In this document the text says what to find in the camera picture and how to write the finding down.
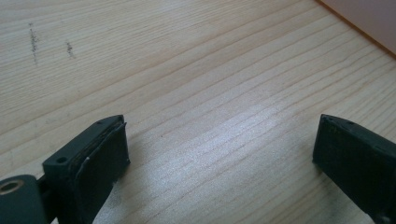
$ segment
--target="wooden surface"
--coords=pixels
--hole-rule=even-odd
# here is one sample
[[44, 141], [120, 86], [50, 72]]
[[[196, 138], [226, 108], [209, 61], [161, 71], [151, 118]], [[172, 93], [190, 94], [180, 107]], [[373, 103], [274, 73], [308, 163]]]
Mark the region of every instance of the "wooden surface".
[[314, 0], [0, 3], [0, 176], [124, 114], [96, 223], [372, 223], [312, 164], [320, 114], [396, 141], [396, 60]]

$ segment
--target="light wood tabletop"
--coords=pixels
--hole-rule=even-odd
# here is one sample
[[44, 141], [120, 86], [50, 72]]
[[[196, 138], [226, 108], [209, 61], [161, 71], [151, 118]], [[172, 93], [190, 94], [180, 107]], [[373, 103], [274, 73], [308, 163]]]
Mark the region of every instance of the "light wood tabletop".
[[95, 223], [372, 223], [312, 163], [320, 114], [396, 141], [396, 57], [315, 0], [0, 3], [0, 178], [123, 114]]

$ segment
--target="dark mark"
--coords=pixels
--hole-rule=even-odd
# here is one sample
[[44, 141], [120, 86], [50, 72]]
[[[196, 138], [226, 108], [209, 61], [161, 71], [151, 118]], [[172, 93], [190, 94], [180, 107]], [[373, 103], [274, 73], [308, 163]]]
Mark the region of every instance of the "dark mark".
[[38, 37], [35, 35], [32, 22], [29, 23], [29, 26], [30, 26], [30, 42], [32, 44], [33, 57], [35, 59], [35, 64], [37, 64], [37, 57], [35, 56], [35, 52], [37, 51]]
[[71, 57], [71, 58], [76, 58], [75, 56], [74, 56], [74, 54], [73, 54], [73, 47], [72, 47], [72, 45], [69, 43], [69, 42], [66, 42], [66, 45], [67, 45], [67, 53], [69, 54], [69, 56]]

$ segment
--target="screw hole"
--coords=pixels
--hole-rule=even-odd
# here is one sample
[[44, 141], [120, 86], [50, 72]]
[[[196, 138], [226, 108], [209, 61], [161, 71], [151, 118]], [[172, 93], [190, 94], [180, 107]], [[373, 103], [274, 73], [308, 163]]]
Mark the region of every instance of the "screw hole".
[[0, 186], [0, 195], [8, 194], [19, 189], [23, 185], [22, 180], [11, 180]]
[[56, 162], [58, 162], [58, 163], [64, 163], [64, 162], [66, 162], [67, 161], [67, 158], [66, 157], [61, 157], [61, 158], [59, 158], [58, 160], [56, 160]]

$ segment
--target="clamp jaw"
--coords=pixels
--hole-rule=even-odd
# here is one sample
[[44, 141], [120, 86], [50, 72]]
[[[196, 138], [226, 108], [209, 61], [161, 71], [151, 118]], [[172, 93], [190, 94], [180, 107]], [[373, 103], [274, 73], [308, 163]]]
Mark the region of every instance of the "clamp jaw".
[[322, 115], [313, 162], [375, 223], [396, 223], [396, 145], [346, 119]]
[[92, 223], [129, 165], [123, 115], [101, 119], [43, 163], [44, 175], [0, 181], [2, 223]]

